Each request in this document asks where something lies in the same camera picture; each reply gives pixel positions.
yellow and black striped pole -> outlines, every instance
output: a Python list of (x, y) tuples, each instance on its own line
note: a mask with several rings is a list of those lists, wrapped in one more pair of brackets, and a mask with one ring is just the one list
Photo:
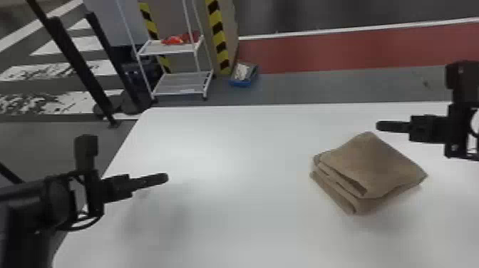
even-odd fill
[(213, 44), (216, 50), (216, 58), (220, 65), (220, 73), (231, 74), (231, 61), (228, 54), (226, 34), (223, 28), (223, 18), (218, 0), (205, 0), (208, 10), (210, 27), (213, 33)]
[[(140, 7), (143, 19), (145, 20), (146, 29), (148, 30), (150, 38), (152, 40), (158, 40), (158, 29), (156, 28), (156, 24), (151, 16), (150, 6), (148, 5), (148, 3), (145, 2), (138, 2), (138, 6)], [(166, 58), (166, 56), (159, 55), (156, 57), (156, 59), (165, 69), (166, 73), (171, 73), (171, 64), (168, 58)]]

brown towel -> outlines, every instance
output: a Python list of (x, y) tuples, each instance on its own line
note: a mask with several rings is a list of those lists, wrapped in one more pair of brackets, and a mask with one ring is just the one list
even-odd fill
[(349, 214), (364, 214), (427, 174), (370, 132), (314, 157), (311, 177)]

white table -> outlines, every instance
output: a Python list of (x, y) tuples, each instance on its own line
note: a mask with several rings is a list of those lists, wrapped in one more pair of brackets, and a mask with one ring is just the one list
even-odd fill
[(377, 133), (430, 177), (367, 217), (345, 215), (308, 176), (314, 154), (377, 120), (446, 106), (151, 109), (105, 176), (168, 172), (170, 182), (108, 205), (97, 225), (67, 236), (53, 267), (476, 267), (479, 163)]

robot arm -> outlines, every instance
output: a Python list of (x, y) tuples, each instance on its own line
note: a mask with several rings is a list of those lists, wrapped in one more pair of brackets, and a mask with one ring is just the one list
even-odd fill
[(448, 107), (447, 116), (412, 115), (409, 122), (379, 121), (380, 131), (408, 133), (409, 140), (421, 143), (444, 144), (447, 158), (462, 158), (479, 161), (476, 144), (469, 150), (469, 135), (479, 135), (470, 122), (479, 108), (479, 61), (459, 61), (445, 67), (447, 88), (452, 90), (453, 102)]
[[(49, 268), (50, 244), (57, 231), (88, 228), (103, 216), (105, 204), (168, 181), (165, 173), (133, 180), (129, 175), (101, 180), (94, 168), (97, 155), (98, 138), (80, 136), (75, 139), (75, 171), (0, 189), (0, 267)], [(73, 180), (85, 188), (87, 211), (77, 209)]]

black pole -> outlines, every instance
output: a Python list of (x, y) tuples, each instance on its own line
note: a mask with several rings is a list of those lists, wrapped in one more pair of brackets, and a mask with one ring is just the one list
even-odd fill
[(71, 37), (66, 32), (65, 27), (63, 27), (59, 17), (53, 17), (49, 19), (47, 18), (45, 12), (43, 12), (41, 7), (38, 5), (36, 0), (26, 1), (29, 3), (31, 10), (34, 11), (35, 15), (45, 26), (47, 32), (51, 35), (51, 38), (60, 48), (68, 62), (70, 62), (81, 82), (91, 94), (94, 101), (98, 104), (105, 117), (108, 119), (108, 121), (110, 121), (110, 126), (117, 126), (118, 121), (113, 117), (114, 110), (112, 103), (86, 64), (85, 59), (80, 54), (80, 51), (78, 51), (75, 44), (71, 40)]
[(85, 17), (86, 17), (86, 20), (91, 25), (91, 28), (95, 32), (96, 36), (98, 37), (98, 40), (100, 41), (101, 46), (103, 47), (106, 54), (110, 58), (110, 61), (115, 71), (118, 73), (118, 76), (120, 77), (121, 82), (125, 86), (126, 93), (130, 96), (130, 99), (133, 102), (133, 104), (136, 106), (138, 112), (139, 113), (143, 112), (145, 109), (150, 107), (151, 100), (148, 101), (147, 103), (142, 102), (140, 97), (138, 96), (138, 93), (133, 89), (130, 79), (128, 79), (128, 77), (126, 76), (125, 70), (121, 66), (121, 63), (118, 62), (118, 58), (114, 54), (113, 49), (111, 48), (110, 42), (106, 38), (105, 32), (101, 28), (100, 22), (98, 21), (98, 17), (95, 15), (95, 13), (93, 12), (87, 13)]
[(3, 163), (0, 163), (0, 174), (13, 184), (21, 184), (25, 181), (8, 169)]

